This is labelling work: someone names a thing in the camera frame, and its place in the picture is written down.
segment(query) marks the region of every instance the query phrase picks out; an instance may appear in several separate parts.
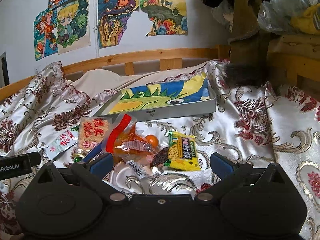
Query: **floral bedspread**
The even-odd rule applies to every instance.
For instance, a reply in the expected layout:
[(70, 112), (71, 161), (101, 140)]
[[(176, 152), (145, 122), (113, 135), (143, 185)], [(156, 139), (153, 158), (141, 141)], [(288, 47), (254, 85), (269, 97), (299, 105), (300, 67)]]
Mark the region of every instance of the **floral bedspread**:
[[(320, 102), (290, 86), (282, 86), (280, 95), (274, 93), (270, 83), (260, 88), (231, 88), (221, 74), (227, 63), (213, 60), (196, 71), (187, 73), (188, 69), (184, 69), (184, 75), (159, 80), (187, 79), (205, 71), (217, 93), (215, 113), (137, 124), (137, 129), (156, 135), (160, 141), (166, 140), (169, 130), (195, 135), (202, 170), (165, 171), (149, 185), (142, 185), (130, 170), (124, 171), (125, 167), (119, 164), (111, 172), (109, 182), (127, 192), (194, 195), (219, 180), (210, 169), (213, 152), (255, 167), (278, 162), (308, 207), (301, 236), (320, 239)], [(105, 90), (89, 98), (66, 82), (60, 62), (48, 65), (27, 87), (0, 106), (1, 155), (39, 151), (43, 165), (49, 160), (43, 149), (78, 124), (82, 116), (92, 116), (114, 94), (114, 90)], [(58, 168), (70, 165), (73, 151), (74, 148), (66, 151), (55, 165)], [(0, 182), (2, 239), (21, 232), (15, 220), (15, 204), (41, 165), (34, 167), (32, 174)]]

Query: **orange candy package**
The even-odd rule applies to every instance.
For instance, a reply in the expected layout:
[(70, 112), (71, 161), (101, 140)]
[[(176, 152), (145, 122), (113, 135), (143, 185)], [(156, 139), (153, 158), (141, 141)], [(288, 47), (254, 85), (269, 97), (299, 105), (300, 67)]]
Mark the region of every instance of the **orange candy package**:
[(148, 136), (150, 141), (136, 132), (137, 119), (126, 113), (120, 113), (109, 127), (102, 141), (102, 150), (124, 161), (135, 161), (141, 165), (152, 163), (157, 154), (157, 138)]

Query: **landscape drawing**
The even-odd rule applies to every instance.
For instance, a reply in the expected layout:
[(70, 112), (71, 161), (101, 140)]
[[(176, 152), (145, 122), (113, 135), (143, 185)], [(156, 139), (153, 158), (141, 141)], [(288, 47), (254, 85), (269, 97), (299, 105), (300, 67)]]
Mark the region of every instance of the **landscape drawing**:
[(146, 36), (187, 34), (185, 0), (140, 0), (140, 7), (153, 22)]

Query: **red strip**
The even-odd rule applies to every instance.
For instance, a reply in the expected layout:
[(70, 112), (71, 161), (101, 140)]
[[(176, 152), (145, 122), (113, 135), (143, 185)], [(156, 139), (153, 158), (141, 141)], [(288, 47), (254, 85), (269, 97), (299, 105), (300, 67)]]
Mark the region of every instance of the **red strip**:
[(113, 146), (115, 145), (116, 139), (118, 138), (119, 134), (122, 133), (124, 129), (129, 125), (130, 121), (131, 121), (131, 116), (125, 114), (122, 120), (120, 121), (120, 123), (118, 124), (118, 126), (116, 126), (112, 130), (106, 144), (106, 152), (113, 153)]

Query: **fur item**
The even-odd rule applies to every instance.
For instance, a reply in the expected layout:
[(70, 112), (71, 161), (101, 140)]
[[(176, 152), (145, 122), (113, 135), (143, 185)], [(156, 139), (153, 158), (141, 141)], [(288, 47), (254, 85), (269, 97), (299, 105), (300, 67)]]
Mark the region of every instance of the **fur item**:
[(268, 69), (264, 66), (246, 64), (227, 64), (222, 74), (230, 87), (264, 85), (268, 77)]

